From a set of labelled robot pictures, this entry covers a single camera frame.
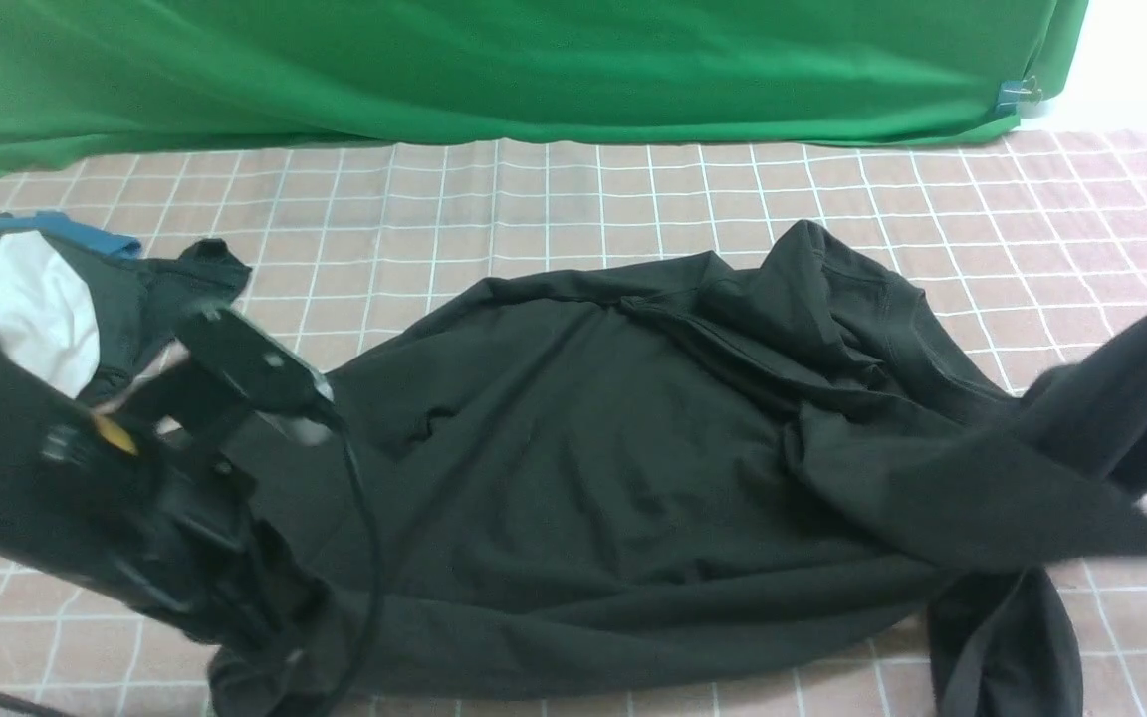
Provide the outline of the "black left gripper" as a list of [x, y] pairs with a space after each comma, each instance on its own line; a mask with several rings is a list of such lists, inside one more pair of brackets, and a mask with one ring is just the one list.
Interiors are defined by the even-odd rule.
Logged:
[[255, 478], [226, 454], [253, 418], [188, 358], [92, 418], [86, 501], [109, 559], [96, 580], [192, 640], [295, 658], [296, 618], [322, 586], [255, 516]]

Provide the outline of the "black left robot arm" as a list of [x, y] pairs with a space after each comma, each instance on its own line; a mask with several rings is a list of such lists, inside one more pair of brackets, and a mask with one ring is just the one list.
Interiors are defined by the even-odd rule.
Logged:
[[195, 641], [282, 661], [323, 580], [250, 507], [224, 453], [252, 416], [323, 407], [322, 377], [227, 305], [177, 324], [186, 358], [100, 413], [0, 346], [0, 558], [76, 583]]

